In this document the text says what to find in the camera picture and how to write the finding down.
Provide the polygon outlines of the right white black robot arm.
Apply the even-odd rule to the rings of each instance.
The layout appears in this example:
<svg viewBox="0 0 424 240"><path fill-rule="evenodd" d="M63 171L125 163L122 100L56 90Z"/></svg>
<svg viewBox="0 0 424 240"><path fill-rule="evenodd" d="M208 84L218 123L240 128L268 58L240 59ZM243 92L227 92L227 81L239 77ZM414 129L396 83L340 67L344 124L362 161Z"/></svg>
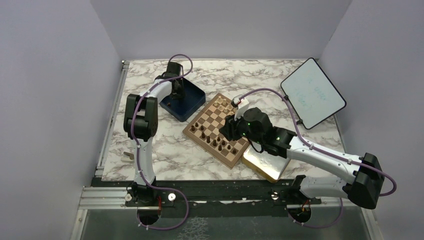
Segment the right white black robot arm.
<svg viewBox="0 0 424 240"><path fill-rule="evenodd" d="M300 136L286 128L273 126L259 108L248 109L243 116L225 118L219 132L228 140L246 138L260 145L260 153L311 164L332 174L330 177L301 176L288 190L289 199L300 204L316 197L344 198L365 209L375 209L385 180L378 158L345 154L318 144L302 142Z"/></svg>

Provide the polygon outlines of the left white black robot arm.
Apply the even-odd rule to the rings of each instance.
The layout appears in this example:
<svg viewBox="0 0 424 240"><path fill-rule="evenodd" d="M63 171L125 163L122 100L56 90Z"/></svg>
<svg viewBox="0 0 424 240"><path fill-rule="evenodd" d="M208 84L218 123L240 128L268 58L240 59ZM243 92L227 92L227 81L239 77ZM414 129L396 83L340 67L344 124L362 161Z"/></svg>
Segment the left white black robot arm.
<svg viewBox="0 0 424 240"><path fill-rule="evenodd" d="M185 97L184 68L169 61L166 71L154 79L153 85L140 94L126 99L123 128L134 143L134 181L131 191L144 205L157 200L156 175L153 170L153 137L157 133L158 106L166 97Z"/></svg>

